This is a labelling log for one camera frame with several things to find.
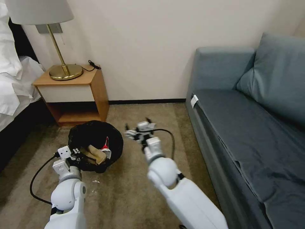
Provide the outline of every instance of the wall outlet plate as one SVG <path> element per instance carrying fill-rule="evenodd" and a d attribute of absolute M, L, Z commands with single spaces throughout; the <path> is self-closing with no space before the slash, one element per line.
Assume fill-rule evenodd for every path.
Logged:
<path fill-rule="evenodd" d="M 48 28 L 45 24 L 41 24 L 41 25 L 36 25 L 36 28 L 38 30 L 38 32 L 40 34 L 45 34 L 45 33 L 49 33 Z M 50 28 L 51 31 L 53 33 L 62 33 L 63 31 L 61 30 L 60 24 L 59 23 L 55 23 L 55 24 L 50 24 Z"/>

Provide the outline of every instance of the carpet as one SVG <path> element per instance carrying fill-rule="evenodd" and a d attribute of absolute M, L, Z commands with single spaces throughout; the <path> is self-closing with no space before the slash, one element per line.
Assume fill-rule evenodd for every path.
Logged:
<path fill-rule="evenodd" d="M 185 104 L 111 105 L 107 122 L 123 133 L 125 123 L 135 127 L 145 117 L 152 119 L 158 128 L 173 133 L 178 168 L 219 207 Z M 44 228 L 51 208 L 31 197 L 29 184 L 37 169 L 67 144 L 69 130 L 69 127 L 59 128 L 55 124 L 35 126 L 2 171 L 0 228 Z M 169 134 L 158 132 L 156 135 L 161 139 L 164 154 L 170 156 Z M 146 174 L 147 163 L 141 146 L 127 138 L 124 138 L 122 157 L 104 174 L 82 172 L 87 185 L 87 228 L 178 228 L 179 220 Z M 36 178 L 33 191 L 50 200 L 57 184 L 58 177 L 50 163 Z"/>

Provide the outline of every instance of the sofa cushion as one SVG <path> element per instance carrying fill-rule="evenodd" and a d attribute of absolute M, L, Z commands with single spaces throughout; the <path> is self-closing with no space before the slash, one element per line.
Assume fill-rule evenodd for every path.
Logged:
<path fill-rule="evenodd" d="M 305 126 L 305 39 L 264 33 L 237 89 Z"/>
<path fill-rule="evenodd" d="M 273 228 L 303 228 L 305 133 L 236 90 L 194 93 Z"/>

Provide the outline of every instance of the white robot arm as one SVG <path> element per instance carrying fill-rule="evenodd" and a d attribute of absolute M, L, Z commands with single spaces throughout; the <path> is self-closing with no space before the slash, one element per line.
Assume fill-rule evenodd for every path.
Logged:
<path fill-rule="evenodd" d="M 149 119 L 125 135 L 138 141 L 148 162 L 147 177 L 165 197 L 169 207 L 187 229 L 228 229 L 226 219 L 213 202 L 191 180 L 184 177 L 176 163 L 164 157 L 161 141 L 153 136 L 155 124 Z M 178 182 L 173 189 L 171 185 Z"/>
<path fill-rule="evenodd" d="M 53 169 L 59 174 L 59 184 L 51 195 L 51 216 L 45 229 L 86 229 L 86 185 L 78 167 L 69 165 L 68 159 L 76 160 L 69 147 L 58 149 L 58 153 L 61 158 L 53 163 Z"/>

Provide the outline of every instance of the white lamp shade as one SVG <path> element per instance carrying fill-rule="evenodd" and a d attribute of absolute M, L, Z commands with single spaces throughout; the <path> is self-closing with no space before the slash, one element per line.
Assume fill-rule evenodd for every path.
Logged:
<path fill-rule="evenodd" d="M 52 24 L 74 18 L 66 0 L 6 0 L 15 24 Z"/>

